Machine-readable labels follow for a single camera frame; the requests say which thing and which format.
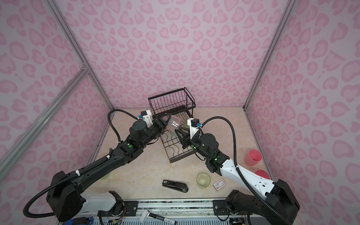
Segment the yellow-green cup front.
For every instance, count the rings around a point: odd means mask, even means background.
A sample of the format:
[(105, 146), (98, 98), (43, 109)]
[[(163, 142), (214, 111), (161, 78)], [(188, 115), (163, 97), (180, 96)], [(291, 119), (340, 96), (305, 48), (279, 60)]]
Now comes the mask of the yellow-green cup front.
[(196, 177), (197, 186), (201, 189), (207, 188), (211, 183), (211, 177), (206, 172), (200, 172)]

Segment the clear pink plastic cup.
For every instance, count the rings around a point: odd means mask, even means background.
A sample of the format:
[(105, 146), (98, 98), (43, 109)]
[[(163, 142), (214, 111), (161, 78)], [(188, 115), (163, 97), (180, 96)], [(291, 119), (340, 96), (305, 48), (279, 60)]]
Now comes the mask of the clear pink plastic cup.
[(176, 115), (172, 115), (171, 119), (167, 125), (167, 129), (171, 132), (175, 132), (175, 129), (178, 129), (179, 127), (181, 127), (183, 124), (183, 120), (176, 116)]

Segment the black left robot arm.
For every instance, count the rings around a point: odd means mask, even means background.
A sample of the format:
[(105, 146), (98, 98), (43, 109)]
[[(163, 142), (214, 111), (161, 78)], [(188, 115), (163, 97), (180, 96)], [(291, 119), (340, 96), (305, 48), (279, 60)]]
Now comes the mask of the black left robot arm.
[(137, 120), (129, 129), (125, 141), (119, 143), (115, 149), (111, 149), (106, 156), (78, 171), (58, 172), (51, 182), (55, 187), (49, 190), (46, 196), (46, 201), (56, 218), (60, 222), (66, 222), (87, 206), (93, 206), (94, 210), (100, 212), (103, 217), (123, 215), (124, 203), (115, 191), (105, 194), (111, 199), (111, 203), (90, 200), (85, 197), (84, 192), (111, 171), (135, 160), (153, 139), (165, 132), (168, 121), (168, 118), (156, 116), (152, 120), (152, 125), (148, 126), (145, 121)]

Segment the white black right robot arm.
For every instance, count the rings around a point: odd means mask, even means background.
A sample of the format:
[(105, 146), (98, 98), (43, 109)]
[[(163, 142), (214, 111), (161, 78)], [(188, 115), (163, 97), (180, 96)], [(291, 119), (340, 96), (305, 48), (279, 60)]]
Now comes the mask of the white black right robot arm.
[(191, 137), (190, 130), (180, 127), (175, 130), (183, 148), (191, 147), (205, 159), (211, 173), (229, 178), (247, 188), (247, 195), (233, 190), (225, 199), (225, 211), (230, 215), (245, 212), (257, 214), (272, 225), (291, 225), (294, 223), (300, 205), (289, 185), (283, 181), (273, 181), (259, 176), (237, 164), (218, 148), (219, 143), (212, 134)]

